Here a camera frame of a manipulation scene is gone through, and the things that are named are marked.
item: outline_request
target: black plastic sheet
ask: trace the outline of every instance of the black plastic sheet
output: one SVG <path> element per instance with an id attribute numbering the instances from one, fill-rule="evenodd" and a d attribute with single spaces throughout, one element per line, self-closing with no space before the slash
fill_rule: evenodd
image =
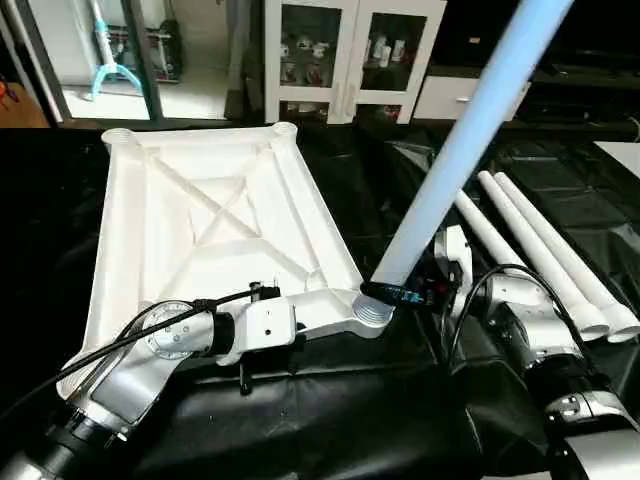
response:
<path id="1" fill-rule="evenodd" d="M 365 278 L 422 179 L 407 152 L 429 161 L 438 148 L 419 130 L 394 135 L 384 142 L 357 128 L 305 128 L 298 139 Z M 12 132 L 3 143 L 21 154 L 4 175 L 13 282 L 5 324 L 13 336 L 3 346 L 13 368 L 2 406 L 80 348 L 108 169 L 99 133 Z M 487 162 L 506 169 L 637 308 L 636 180 L 598 155 L 587 145 L 510 143 L 494 146 Z M 457 221 L 455 211 L 447 221 Z M 480 273 L 490 261 L 472 245 Z M 428 322 L 400 312 L 377 340 L 340 335 L 252 355 L 246 397 L 237 368 L 186 362 L 114 468 L 123 478 L 185 480 L 480 478 L 544 469 L 539 412 L 478 322 L 465 327 L 467 362 L 453 378 L 424 336 Z M 637 345 L 602 344 L 594 353 L 637 412 Z M 54 404 L 47 392 L 9 425 L 12 437 L 32 434 Z"/>

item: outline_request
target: white pipe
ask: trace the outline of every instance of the white pipe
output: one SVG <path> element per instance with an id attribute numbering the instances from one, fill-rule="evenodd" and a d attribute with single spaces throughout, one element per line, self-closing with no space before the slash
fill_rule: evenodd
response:
<path id="1" fill-rule="evenodd" d="M 518 254 L 513 251 L 506 240 L 502 238 L 502 235 L 487 220 L 487 217 L 462 190 L 456 195 L 455 204 L 473 232 L 497 263 L 515 263 L 525 266 Z"/>
<path id="2" fill-rule="evenodd" d="M 525 86 L 573 0 L 522 0 L 462 118 L 372 276 L 402 285 Z"/>
<path id="3" fill-rule="evenodd" d="M 638 322 L 631 310 L 616 300 L 607 287 L 584 263 L 582 258 L 518 187 L 514 185 L 511 179 L 504 173 L 498 173 L 494 178 L 549 250 L 551 250 L 551 253 L 560 262 L 587 300 L 598 307 L 605 316 L 611 327 L 608 336 L 609 341 L 613 343 L 624 342 L 638 335 L 640 333 L 640 322 Z"/>
<path id="4" fill-rule="evenodd" d="M 600 310 L 584 298 L 571 277 L 564 271 L 515 205 L 511 203 L 507 194 L 502 191 L 491 174 L 483 171 L 478 174 L 478 178 L 536 270 L 542 274 L 560 297 L 569 311 L 571 319 L 580 330 L 582 338 L 589 341 L 606 335 L 609 331 L 609 325 Z"/>

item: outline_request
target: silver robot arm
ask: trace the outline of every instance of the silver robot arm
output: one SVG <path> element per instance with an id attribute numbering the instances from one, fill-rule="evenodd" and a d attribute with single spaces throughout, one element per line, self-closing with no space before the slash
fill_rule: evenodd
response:
<path id="1" fill-rule="evenodd" d="M 164 302 L 131 332 L 192 308 Z M 0 480 L 95 478 L 122 448 L 158 400 L 178 366 L 194 354 L 218 363 L 238 361 L 245 352 L 293 343 L 296 322 L 286 297 L 256 301 L 236 318 L 204 311 L 141 338 L 105 357 L 68 397 L 44 436 L 32 441 L 0 472 Z"/>
<path id="2" fill-rule="evenodd" d="M 471 250 L 459 226 L 436 237 L 436 257 L 471 275 Z M 469 293 L 463 280 L 451 317 Z M 525 274 L 496 275 L 474 312 L 502 346 L 544 415 L 555 479 L 640 478 L 640 426 L 595 371 L 559 318 L 552 300 Z"/>

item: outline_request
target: cable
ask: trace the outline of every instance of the cable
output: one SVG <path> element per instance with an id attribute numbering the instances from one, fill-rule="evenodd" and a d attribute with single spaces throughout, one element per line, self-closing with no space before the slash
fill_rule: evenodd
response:
<path id="1" fill-rule="evenodd" d="M 71 375 L 72 373 L 75 373 L 78 370 L 86 367 L 87 365 L 90 365 L 91 363 L 95 362 L 96 360 L 99 360 L 100 358 L 102 358 L 102 357 L 104 357 L 106 355 L 109 355 L 110 353 L 115 352 L 116 350 L 118 350 L 118 349 L 120 349 L 122 347 L 126 347 L 127 345 L 130 345 L 130 344 L 140 340 L 141 338 L 147 337 L 147 336 L 151 335 L 152 333 L 157 332 L 158 330 L 162 330 L 163 328 L 170 327 L 173 324 L 181 322 L 182 320 L 186 320 L 187 318 L 193 317 L 194 315 L 197 315 L 197 314 L 202 313 L 204 311 L 213 311 L 213 312 L 215 312 L 215 308 L 218 305 L 222 305 L 224 303 L 229 303 L 229 302 L 232 302 L 234 300 L 238 300 L 240 298 L 250 297 L 253 294 L 255 294 L 255 291 L 247 290 L 247 291 L 244 291 L 244 292 L 239 292 L 239 293 L 234 293 L 232 295 L 227 295 L 226 297 L 221 297 L 221 298 L 219 298 L 217 300 L 195 300 L 194 302 L 191 302 L 191 304 L 193 305 L 193 308 L 191 310 L 189 310 L 187 312 L 180 313 L 180 314 L 176 315 L 175 317 L 169 318 L 169 319 L 165 320 L 164 322 L 158 323 L 157 325 L 153 325 L 151 327 L 142 329 L 139 332 L 135 332 L 135 333 L 131 333 L 131 334 L 127 335 L 127 333 L 130 330 L 130 328 L 133 326 L 133 324 L 138 319 L 140 319 L 144 314 L 146 314 L 149 311 L 151 311 L 153 308 L 157 307 L 158 305 L 162 305 L 165 302 L 159 302 L 159 303 L 156 303 L 154 305 L 151 305 L 150 307 L 145 308 L 140 313 L 138 313 L 134 317 L 133 320 L 131 320 L 127 324 L 127 326 L 122 330 L 122 332 L 116 337 L 116 339 L 112 343 L 110 343 L 108 345 L 105 345 L 104 347 L 99 348 L 95 352 L 92 352 L 89 355 L 87 355 L 86 357 L 83 357 L 83 358 L 79 359 L 78 361 L 72 363 L 71 365 L 67 366 L 66 368 L 63 368 L 56 375 L 54 375 L 53 377 L 50 377 L 49 379 L 45 380 L 40 385 L 38 385 L 33 390 L 31 390 L 29 393 L 27 393 L 24 396 L 22 396 L 21 398 L 19 398 L 16 402 L 13 403 L 13 405 L 11 405 L 4 412 L 2 412 L 2 414 L 0 415 L 0 423 L 5 421 L 17 409 L 19 409 L 22 405 L 27 403 L 29 400 L 31 400 L 33 397 L 35 397 L 38 393 L 43 391 L 45 388 L 47 388 L 47 387 L 49 387 L 51 385 L 55 385 L 59 381 L 65 379 L 66 377 Z"/>
<path id="2" fill-rule="evenodd" d="M 633 143 L 638 143 L 640 142 L 640 122 L 636 120 L 636 118 L 632 115 L 627 115 L 627 117 L 629 118 L 629 120 L 635 123 L 636 127 L 638 128 L 638 135 L 636 135 L 636 138 L 633 140 Z"/>
<path id="3" fill-rule="evenodd" d="M 487 282 L 487 280 L 489 280 L 489 278 L 507 269 L 520 270 L 521 272 L 526 273 L 531 278 L 533 278 L 542 288 L 545 289 L 549 297 L 551 297 L 553 302 L 556 304 L 556 307 L 560 313 L 560 319 L 567 326 L 567 329 L 571 334 L 571 338 L 573 339 L 575 344 L 578 346 L 578 349 L 580 350 L 580 353 L 582 354 L 585 361 L 587 362 L 588 367 L 592 371 L 595 371 L 596 370 L 595 363 L 593 362 L 593 359 L 589 355 L 589 352 L 587 350 L 587 345 L 582 339 L 582 336 L 580 335 L 580 331 L 573 323 L 573 320 L 571 319 L 571 316 L 569 315 L 569 312 L 567 311 L 566 307 L 563 305 L 562 301 L 558 297 L 558 294 L 553 290 L 551 285 L 549 285 L 549 283 L 537 272 L 523 265 L 517 265 L 517 264 L 511 264 L 511 263 L 505 263 L 505 264 L 501 264 L 496 267 L 493 267 L 487 273 L 485 273 L 482 277 L 480 277 L 471 287 L 471 290 L 469 291 L 469 294 L 465 299 L 464 305 L 462 307 L 462 311 L 460 312 L 460 316 L 458 317 L 458 323 L 456 324 L 456 328 L 453 334 L 453 341 L 451 342 L 451 349 L 449 350 L 449 356 L 448 356 L 448 359 L 449 359 L 448 371 L 451 372 L 453 369 L 454 355 L 455 355 L 456 349 L 458 348 L 458 343 L 460 341 L 462 326 L 464 325 L 464 321 L 466 320 L 466 317 L 469 313 L 469 308 L 471 307 L 471 303 L 473 302 L 474 297 L 478 294 L 478 291 L 480 290 L 480 288 Z"/>
<path id="4" fill-rule="evenodd" d="M 449 357 L 447 357 L 447 346 L 445 345 L 446 342 L 446 332 L 445 332 L 445 328 L 446 328 L 446 322 L 447 322 L 447 315 L 449 314 L 449 311 L 451 308 L 453 308 L 453 304 L 456 301 L 456 294 L 458 293 L 458 289 L 457 288 L 451 288 L 449 290 L 449 293 L 447 293 L 447 297 L 444 300 L 444 307 L 442 309 L 442 314 L 440 315 L 440 350 L 442 351 L 442 355 L 443 355 L 443 360 L 446 362 L 447 359 Z"/>

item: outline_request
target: white cabinet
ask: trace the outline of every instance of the white cabinet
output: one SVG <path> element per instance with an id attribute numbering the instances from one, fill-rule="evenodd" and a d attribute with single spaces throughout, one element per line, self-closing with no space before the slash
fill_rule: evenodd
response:
<path id="1" fill-rule="evenodd" d="M 349 123 L 363 108 L 408 123 L 445 6 L 443 0 L 267 2 L 266 121 L 283 114 Z"/>
<path id="2" fill-rule="evenodd" d="M 413 118 L 457 120 L 467 108 L 477 84 L 478 79 L 475 78 L 427 77 Z M 513 119 L 529 85 L 527 83 L 520 92 L 518 99 L 507 113 L 505 122 Z"/>

